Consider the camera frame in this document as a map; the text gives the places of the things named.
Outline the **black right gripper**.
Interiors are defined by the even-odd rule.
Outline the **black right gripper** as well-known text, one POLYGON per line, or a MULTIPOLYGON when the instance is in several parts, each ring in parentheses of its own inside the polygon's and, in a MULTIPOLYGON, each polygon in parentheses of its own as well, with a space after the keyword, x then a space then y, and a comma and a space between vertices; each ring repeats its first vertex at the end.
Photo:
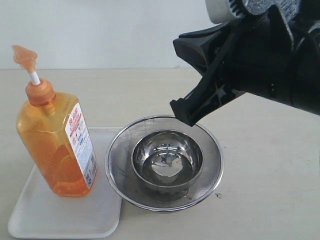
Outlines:
POLYGON ((243 33, 234 66, 242 89, 309 113, 320 112, 320 7, 301 4, 286 20, 276 6, 173 40, 176 55, 204 75, 231 33, 243 33))

